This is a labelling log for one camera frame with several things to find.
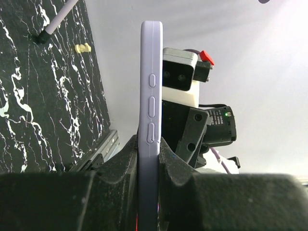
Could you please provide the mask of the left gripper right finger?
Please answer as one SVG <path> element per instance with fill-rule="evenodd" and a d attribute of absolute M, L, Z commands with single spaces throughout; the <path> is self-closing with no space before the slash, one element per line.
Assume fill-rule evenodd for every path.
<path fill-rule="evenodd" d="M 308 193 L 290 175 L 200 173 L 161 141 L 159 227 L 163 231 L 305 231 Z"/>

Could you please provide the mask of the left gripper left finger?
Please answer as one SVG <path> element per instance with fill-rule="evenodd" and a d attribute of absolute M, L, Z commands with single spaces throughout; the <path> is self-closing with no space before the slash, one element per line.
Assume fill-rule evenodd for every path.
<path fill-rule="evenodd" d="M 133 231 L 137 137 L 95 170 L 0 177 L 3 231 Z"/>

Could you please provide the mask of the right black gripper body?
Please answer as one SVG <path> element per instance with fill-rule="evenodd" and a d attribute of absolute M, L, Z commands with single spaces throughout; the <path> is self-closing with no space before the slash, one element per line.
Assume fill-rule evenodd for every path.
<path fill-rule="evenodd" d="M 162 101 L 162 137 L 185 163 L 196 168 L 209 113 L 203 109 Z"/>

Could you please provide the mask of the phone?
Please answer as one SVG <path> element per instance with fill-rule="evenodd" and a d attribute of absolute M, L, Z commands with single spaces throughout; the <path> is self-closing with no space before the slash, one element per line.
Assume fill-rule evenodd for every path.
<path fill-rule="evenodd" d="M 159 153 L 162 123 L 163 25 L 141 25 L 138 127 L 138 230 L 157 229 Z"/>

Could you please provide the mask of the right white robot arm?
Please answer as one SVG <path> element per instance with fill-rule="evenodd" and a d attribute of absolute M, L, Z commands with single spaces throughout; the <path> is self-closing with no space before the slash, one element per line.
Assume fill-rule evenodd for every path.
<path fill-rule="evenodd" d="M 225 104 L 196 108 L 164 100 L 162 137 L 180 159 L 200 172 L 237 174 L 241 167 L 238 157 L 226 159 L 215 149 L 237 139 L 233 111 Z"/>

